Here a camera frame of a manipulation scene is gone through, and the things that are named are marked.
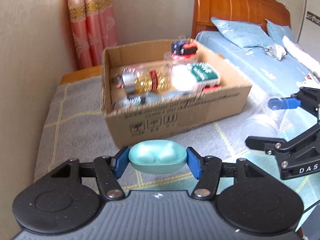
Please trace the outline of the blue bed sheet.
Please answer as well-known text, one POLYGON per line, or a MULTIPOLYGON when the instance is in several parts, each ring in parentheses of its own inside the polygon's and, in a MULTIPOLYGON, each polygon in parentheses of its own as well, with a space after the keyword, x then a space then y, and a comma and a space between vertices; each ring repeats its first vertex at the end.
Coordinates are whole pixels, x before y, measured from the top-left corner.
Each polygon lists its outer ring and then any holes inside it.
POLYGON ((306 78, 310 71, 290 55, 278 61, 262 48, 242 49, 218 31, 199 32, 196 41, 228 59, 267 94, 290 96, 315 84, 306 78))

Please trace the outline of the crumpled grey cloth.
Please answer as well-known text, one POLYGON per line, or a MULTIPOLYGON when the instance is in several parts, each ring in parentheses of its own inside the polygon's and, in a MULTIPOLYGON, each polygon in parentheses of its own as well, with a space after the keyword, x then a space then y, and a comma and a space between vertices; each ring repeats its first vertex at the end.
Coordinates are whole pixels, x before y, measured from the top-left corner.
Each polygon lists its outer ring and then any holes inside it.
POLYGON ((277 61, 281 61, 287 55, 285 48, 276 43, 271 46, 266 46, 264 48, 264 53, 277 61))

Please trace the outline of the wooden bed headboard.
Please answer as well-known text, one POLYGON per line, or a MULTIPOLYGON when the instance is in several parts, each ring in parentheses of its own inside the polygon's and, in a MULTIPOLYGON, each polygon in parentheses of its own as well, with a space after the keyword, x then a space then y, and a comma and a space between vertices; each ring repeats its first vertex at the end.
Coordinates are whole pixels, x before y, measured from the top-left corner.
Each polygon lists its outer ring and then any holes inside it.
POLYGON ((291 25, 290 12, 276 0, 195 0, 191 37, 208 30, 216 31, 211 18, 258 24, 267 31, 266 21, 291 25))

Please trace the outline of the empty clear plastic jar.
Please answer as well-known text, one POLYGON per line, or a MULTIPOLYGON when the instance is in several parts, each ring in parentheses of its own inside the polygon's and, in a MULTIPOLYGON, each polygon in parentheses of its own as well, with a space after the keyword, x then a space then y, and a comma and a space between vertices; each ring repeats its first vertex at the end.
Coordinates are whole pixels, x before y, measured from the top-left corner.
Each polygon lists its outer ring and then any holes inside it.
POLYGON ((267 94, 258 100, 252 113, 242 122, 240 138, 245 141, 249 136, 291 139, 295 134, 288 109, 272 110, 267 103, 272 98, 284 98, 276 93, 267 94))

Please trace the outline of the red toy train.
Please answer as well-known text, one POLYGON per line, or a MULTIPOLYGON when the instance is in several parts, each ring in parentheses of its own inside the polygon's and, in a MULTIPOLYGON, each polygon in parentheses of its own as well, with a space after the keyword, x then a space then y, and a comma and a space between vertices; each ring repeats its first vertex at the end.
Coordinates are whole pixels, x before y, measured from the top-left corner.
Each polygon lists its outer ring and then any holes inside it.
POLYGON ((221 87, 220 85, 206 86, 206 87, 204 87, 202 92, 212 92, 212 91, 215 91, 215 90, 219 89, 220 87, 221 87))

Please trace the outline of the blue pillow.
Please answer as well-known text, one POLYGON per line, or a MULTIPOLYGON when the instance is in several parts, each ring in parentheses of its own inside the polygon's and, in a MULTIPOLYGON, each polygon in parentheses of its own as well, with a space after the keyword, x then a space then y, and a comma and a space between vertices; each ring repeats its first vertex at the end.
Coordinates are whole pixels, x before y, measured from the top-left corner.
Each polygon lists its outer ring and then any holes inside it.
POLYGON ((265 48, 274 44, 260 25, 241 21, 227 21, 215 17, 211 18, 212 24, 220 34, 240 48, 265 48))
POLYGON ((269 20, 266 21, 267 33, 276 44, 283 45, 283 37, 286 36, 292 42, 295 42, 295 36, 289 26, 286 25, 278 25, 269 20))

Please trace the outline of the clear jar with gold capsules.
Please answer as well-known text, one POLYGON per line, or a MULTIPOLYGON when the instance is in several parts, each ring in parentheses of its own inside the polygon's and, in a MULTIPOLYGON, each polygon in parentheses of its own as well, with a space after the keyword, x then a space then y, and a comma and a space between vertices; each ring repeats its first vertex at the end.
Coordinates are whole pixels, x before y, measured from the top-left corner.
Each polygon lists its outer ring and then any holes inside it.
POLYGON ((126 67, 111 79, 116 88, 123 88, 126 94, 162 92, 171 87, 171 68, 163 67, 126 67))

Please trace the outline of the blue pillow near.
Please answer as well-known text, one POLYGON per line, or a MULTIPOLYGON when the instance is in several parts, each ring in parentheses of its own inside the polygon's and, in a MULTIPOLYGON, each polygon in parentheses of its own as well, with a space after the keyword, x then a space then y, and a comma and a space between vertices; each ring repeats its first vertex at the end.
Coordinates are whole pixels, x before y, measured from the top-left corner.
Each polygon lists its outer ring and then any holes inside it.
POLYGON ((260 25, 241 21, 227 21, 215 17, 211 18, 212 24, 220 34, 240 48, 265 48, 274 44, 260 25))

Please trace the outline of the blue pillow far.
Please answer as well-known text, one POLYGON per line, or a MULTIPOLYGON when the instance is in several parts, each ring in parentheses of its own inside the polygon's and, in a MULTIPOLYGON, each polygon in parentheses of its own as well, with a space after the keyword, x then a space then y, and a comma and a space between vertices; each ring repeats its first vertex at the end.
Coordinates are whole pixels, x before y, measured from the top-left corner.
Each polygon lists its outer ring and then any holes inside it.
POLYGON ((295 42, 295 36, 289 26, 286 25, 278 25, 269 20, 266 21, 267 33, 276 44, 283 45, 283 37, 286 36, 292 42, 295 42))

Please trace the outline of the pink floral curtain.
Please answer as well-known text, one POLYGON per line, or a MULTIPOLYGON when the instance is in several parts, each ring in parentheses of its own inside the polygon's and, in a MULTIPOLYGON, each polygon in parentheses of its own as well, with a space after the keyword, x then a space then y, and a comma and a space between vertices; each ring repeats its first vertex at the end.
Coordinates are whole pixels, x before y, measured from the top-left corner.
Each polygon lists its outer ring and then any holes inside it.
POLYGON ((117 45, 112 0, 68 0, 68 9, 80 68, 100 65, 103 50, 117 45))

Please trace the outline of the pink white blanket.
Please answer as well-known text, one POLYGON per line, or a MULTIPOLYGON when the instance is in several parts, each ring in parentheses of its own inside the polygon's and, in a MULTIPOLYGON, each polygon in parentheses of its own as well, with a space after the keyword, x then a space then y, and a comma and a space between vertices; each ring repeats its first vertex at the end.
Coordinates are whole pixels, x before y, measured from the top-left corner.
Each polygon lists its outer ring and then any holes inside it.
POLYGON ((317 60, 311 57, 308 53, 298 48, 297 45, 293 43, 287 36, 283 36, 282 42, 284 44, 284 48, 292 57, 294 57, 312 72, 318 71, 319 62, 317 60))

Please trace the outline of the patterned table blanket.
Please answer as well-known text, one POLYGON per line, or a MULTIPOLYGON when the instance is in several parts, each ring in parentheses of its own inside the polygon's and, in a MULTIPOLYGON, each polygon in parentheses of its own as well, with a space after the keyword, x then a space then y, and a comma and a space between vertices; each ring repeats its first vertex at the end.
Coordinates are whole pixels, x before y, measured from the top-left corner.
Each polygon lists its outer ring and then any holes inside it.
MULTIPOLYGON (((118 152, 100 113, 100 92, 100 77, 66 83, 57 88, 43 127, 34 174, 36 179, 71 158, 78 158, 84 163, 118 152)), ((193 147, 200 155, 213 154, 228 163, 240 157, 247 158, 278 178, 274 157, 250 151, 240 138, 241 123, 263 96, 263 91, 253 85, 239 115, 175 135, 171 139, 183 146, 193 147)), ((187 167, 164 175, 140 173, 128 167, 119 182, 125 191, 191 191, 196 185, 196 179, 187 167)))

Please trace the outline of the large white plastic bottle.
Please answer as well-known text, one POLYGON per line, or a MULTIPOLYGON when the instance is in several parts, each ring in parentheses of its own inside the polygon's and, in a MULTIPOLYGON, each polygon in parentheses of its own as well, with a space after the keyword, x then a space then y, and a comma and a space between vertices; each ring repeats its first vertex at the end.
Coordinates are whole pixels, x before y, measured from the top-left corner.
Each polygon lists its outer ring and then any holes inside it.
POLYGON ((209 63, 195 62, 172 67, 171 84, 178 91, 199 93, 206 87, 218 86, 221 76, 209 63))

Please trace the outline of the clear round box red label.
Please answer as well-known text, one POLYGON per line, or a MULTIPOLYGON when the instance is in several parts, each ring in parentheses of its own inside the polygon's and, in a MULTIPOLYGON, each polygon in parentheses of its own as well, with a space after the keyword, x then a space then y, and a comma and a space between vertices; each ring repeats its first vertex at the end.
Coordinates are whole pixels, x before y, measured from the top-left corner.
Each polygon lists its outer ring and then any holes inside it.
POLYGON ((167 52, 164 54, 164 61, 167 61, 168 63, 173 65, 189 64, 196 63, 198 61, 198 57, 196 54, 178 55, 172 52, 167 52))

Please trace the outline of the open cardboard box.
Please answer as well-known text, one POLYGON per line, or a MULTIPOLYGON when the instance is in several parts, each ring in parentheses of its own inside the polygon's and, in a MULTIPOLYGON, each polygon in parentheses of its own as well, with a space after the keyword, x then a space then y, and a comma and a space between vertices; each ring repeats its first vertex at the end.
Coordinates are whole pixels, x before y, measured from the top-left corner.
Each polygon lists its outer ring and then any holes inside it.
POLYGON ((251 90, 251 83, 235 66, 206 46, 197 43, 197 56, 221 75, 220 87, 129 109, 113 109, 124 91, 112 88, 111 76, 124 67, 160 63, 172 40, 143 41, 105 48, 102 53, 101 111, 118 148, 140 141, 169 137, 239 114, 251 90))

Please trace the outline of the mint green earbuds case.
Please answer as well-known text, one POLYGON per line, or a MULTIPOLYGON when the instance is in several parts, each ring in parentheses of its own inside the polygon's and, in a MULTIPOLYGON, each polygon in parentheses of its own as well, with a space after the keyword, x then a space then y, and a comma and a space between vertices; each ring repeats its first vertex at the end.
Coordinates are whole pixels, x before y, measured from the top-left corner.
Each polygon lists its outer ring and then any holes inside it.
POLYGON ((167 174, 179 171, 187 162, 186 149, 170 140, 147 140, 132 146, 131 166, 142 173, 167 174))

